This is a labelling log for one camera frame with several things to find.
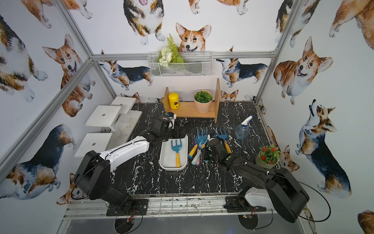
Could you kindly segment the blue rake yellow handle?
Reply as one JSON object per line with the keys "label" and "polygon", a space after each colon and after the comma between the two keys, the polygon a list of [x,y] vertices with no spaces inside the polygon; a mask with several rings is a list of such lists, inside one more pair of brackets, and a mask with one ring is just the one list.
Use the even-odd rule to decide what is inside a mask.
{"label": "blue rake yellow handle", "polygon": [[225,127],[224,128],[220,127],[220,129],[219,130],[217,129],[215,131],[215,133],[216,133],[216,136],[224,142],[224,145],[225,145],[225,148],[227,150],[227,153],[231,154],[232,151],[231,151],[231,149],[230,149],[230,147],[229,147],[229,145],[227,143],[228,135],[226,133],[226,128]]}

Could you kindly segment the light blue fork grey handle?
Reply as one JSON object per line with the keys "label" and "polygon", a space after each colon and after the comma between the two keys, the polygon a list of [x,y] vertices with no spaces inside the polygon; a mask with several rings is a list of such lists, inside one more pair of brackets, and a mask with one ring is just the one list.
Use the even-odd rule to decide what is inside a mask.
{"label": "light blue fork grey handle", "polygon": [[206,144],[206,143],[207,143],[207,140],[202,141],[202,142],[200,142],[200,143],[198,144],[198,148],[199,148],[199,150],[198,150],[196,156],[194,157],[194,159],[192,160],[192,164],[193,164],[193,165],[199,165],[199,164],[200,164],[200,157],[201,157],[201,155],[202,155],[202,149],[205,148],[205,144]]}

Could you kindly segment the blue fork yellow handle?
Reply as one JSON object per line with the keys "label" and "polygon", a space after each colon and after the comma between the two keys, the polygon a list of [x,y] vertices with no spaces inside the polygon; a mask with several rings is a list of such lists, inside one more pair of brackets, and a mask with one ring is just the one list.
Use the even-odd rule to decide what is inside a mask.
{"label": "blue fork yellow handle", "polygon": [[181,162],[180,162],[180,156],[179,156],[179,151],[182,149],[182,141],[181,139],[173,139],[171,141],[171,149],[176,153],[176,167],[180,168],[181,167]]}

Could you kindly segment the teal rake yellow handle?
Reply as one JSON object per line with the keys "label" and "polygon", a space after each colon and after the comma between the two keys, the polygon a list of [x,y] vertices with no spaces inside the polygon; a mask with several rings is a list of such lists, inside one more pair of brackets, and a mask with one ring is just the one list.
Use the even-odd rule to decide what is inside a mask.
{"label": "teal rake yellow handle", "polygon": [[194,155],[194,153],[196,152],[197,148],[198,148],[198,145],[199,143],[201,145],[205,144],[205,142],[207,141],[208,139],[208,129],[206,127],[206,129],[204,130],[203,128],[197,128],[197,136],[195,137],[195,145],[194,147],[192,148],[192,150],[190,151],[190,153],[188,154],[188,157],[191,159],[192,156]]}

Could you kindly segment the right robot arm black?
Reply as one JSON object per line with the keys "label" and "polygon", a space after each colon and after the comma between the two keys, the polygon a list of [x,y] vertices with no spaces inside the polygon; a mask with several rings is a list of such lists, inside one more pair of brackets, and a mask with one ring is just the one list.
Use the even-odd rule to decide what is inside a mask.
{"label": "right robot arm black", "polygon": [[275,211],[286,221],[296,222],[309,201],[309,195],[288,170],[266,170],[247,162],[237,154],[228,153],[225,144],[218,139],[209,141],[205,149],[209,151],[219,169],[241,176],[265,189]]}

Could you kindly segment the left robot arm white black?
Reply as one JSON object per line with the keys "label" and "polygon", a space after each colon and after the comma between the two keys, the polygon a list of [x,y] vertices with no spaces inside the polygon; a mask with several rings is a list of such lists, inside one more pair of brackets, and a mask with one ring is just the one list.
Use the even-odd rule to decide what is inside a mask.
{"label": "left robot arm white black", "polygon": [[156,119],[154,127],[143,134],[113,149],[85,154],[76,174],[74,183],[90,200],[101,199],[125,210],[133,209],[132,196],[125,190],[115,187],[110,175],[117,167],[140,154],[146,153],[155,141],[166,141],[177,134],[174,122],[177,115],[168,112]]}

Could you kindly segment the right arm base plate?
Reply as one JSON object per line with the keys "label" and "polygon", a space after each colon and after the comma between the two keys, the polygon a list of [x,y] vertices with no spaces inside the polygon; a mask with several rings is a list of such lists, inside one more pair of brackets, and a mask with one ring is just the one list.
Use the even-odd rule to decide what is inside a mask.
{"label": "right arm base plate", "polygon": [[235,213],[235,212],[265,212],[267,209],[265,207],[256,206],[253,207],[250,205],[243,197],[235,196],[235,197],[226,197],[225,198],[225,205],[224,209],[227,210],[228,213]]}

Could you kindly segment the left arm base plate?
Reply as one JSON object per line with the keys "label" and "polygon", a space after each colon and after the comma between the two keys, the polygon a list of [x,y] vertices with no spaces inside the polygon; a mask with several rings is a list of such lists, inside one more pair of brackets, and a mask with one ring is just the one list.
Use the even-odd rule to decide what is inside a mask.
{"label": "left arm base plate", "polygon": [[109,204],[106,216],[145,215],[149,206],[148,199],[134,199],[124,207]]}

